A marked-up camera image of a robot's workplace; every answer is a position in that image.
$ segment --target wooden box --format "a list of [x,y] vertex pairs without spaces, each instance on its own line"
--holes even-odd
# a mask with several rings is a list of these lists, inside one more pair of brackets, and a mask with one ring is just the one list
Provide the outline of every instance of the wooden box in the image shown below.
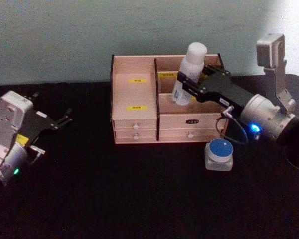
[[[219,137],[216,119],[224,110],[216,102],[179,106],[171,92],[184,55],[113,56],[111,120],[115,143],[209,142]],[[220,55],[205,64],[223,67]],[[227,121],[219,123],[225,131]]]

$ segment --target black tabletop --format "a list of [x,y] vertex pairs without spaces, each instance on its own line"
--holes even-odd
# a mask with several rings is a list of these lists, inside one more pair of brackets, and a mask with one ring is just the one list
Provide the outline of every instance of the black tabletop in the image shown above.
[[[236,77],[264,94],[263,77]],[[297,101],[299,77],[288,75]],[[114,145],[110,84],[0,86],[39,91],[36,109],[73,123],[0,192],[0,238],[299,238],[299,170],[265,139],[234,145],[230,172],[205,169],[204,143]]]

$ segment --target yellow label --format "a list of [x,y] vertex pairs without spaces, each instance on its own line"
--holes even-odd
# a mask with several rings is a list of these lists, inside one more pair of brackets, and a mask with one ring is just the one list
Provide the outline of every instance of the yellow label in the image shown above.
[[159,72],[158,73],[158,77],[160,79],[164,79],[164,78],[174,78],[177,79],[177,72]]
[[21,146],[25,146],[26,143],[28,143],[29,139],[27,137],[24,137],[21,134],[18,134],[16,136],[16,142],[19,143]]
[[147,81],[146,78],[129,79],[129,83],[146,83]]
[[126,106],[127,111],[147,111],[147,106]]

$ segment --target cable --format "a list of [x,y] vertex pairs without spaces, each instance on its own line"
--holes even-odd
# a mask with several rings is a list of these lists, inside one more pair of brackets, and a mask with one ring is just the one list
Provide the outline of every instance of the cable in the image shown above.
[[[218,123],[222,120],[222,119],[230,119],[230,120],[233,120],[236,125],[238,125],[238,127],[241,129],[242,133],[244,134],[244,137],[245,137],[245,140],[246,142],[241,142],[241,141],[238,141],[238,140],[235,140],[231,137],[228,137],[226,135],[224,135],[218,128]],[[220,136],[222,136],[223,138],[229,140],[229,141],[232,141],[234,143],[237,143],[237,144],[242,144],[242,145],[246,145],[248,144],[248,137],[247,137],[247,134],[246,134],[246,131],[244,130],[244,128],[239,124],[239,122],[235,119],[235,118],[229,118],[229,117],[219,117],[216,121],[216,129],[217,129],[217,132],[219,133]]]

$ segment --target small drawer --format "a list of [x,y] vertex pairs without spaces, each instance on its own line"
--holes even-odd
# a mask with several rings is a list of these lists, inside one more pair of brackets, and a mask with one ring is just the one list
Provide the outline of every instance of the small drawer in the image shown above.
[[117,129],[126,129],[126,130],[138,130],[138,129],[156,129],[155,119],[136,119],[136,120],[114,120],[113,128]]
[[207,129],[162,129],[159,131],[159,140],[164,142],[208,142],[218,138],[215,128]]
[[[220,113],[210,114],[165,114],[160,115],[161,129],[186,129],[186,128],[215,128],[216,120],[221,116]],[[223,129],[226,121],[221,120],[218,124]]]
[[115,132],[116,139],[128,139],[129,141],[155,140],[156,130],[119,130]]

